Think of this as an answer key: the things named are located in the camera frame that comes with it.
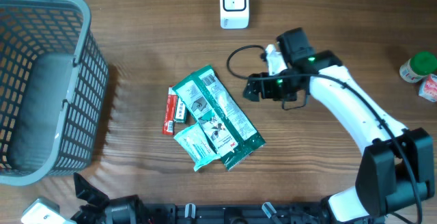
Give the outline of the green 3M gloves bag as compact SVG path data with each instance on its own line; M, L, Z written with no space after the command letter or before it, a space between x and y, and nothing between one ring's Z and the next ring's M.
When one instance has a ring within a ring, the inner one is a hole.
M173 86L200 125L212 149L230 171L266 143L220 82L212 66L203 67Z

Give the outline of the green white small box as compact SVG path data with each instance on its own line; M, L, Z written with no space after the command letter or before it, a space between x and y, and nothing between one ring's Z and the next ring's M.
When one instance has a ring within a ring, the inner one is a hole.
M186 105L182 102L181 98L178 98L176 108L175 108L175 114L173 116L174 121L176 123L185 124L186 119L187 119L187 114L188 114L188 111L187 111Z

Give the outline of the light green wet wipes pack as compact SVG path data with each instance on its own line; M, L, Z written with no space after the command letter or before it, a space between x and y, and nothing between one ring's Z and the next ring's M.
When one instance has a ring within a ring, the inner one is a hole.
M174 139L192 158L195 163L194 171L198 171L203 166L221 157L209 144L208 138L198 123L180 131L174 136Z

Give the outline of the small red packet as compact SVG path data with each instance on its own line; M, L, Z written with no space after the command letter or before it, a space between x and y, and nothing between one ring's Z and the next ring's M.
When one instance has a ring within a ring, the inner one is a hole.
M173 86L170 85L167 94L167 103L165 111L165 120L162 133L164 135L174 135L174 115L177 107L178 95L173 91Z

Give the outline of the green lid jar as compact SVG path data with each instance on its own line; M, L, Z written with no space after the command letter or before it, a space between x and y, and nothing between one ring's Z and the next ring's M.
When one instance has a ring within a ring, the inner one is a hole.
M417 83L436 71L436 57L427 51L417 53L399 69L400 77L408 83Z

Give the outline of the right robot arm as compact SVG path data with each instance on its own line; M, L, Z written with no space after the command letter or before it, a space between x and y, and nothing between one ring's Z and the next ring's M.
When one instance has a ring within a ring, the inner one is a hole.
M375 221L435 195L434 150L422 128L411 130L381 109L331 51L315 52L301 28L262 50L267 70L248 78L244 97L293 102L304 92L322 103L361 152L352 187L322 204L323 223Z

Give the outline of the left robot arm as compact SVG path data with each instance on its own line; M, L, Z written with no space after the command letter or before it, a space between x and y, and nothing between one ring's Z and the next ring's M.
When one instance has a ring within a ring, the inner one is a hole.
M76 197L87 203L70 218L77 224L153 224L149 210L138 195L117 199L92 186L79 173L73 174Z

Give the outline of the white barcode scanner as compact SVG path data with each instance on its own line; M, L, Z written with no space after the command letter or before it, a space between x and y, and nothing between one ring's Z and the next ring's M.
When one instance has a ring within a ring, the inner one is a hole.
M245 29L249 26L249 0L220 0L222 29Z

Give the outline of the grey plastic shopping basket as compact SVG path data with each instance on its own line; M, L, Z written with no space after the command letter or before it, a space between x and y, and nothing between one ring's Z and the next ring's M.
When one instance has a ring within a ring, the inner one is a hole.
M108 80L84 0L1 0L1 183L88 167Z

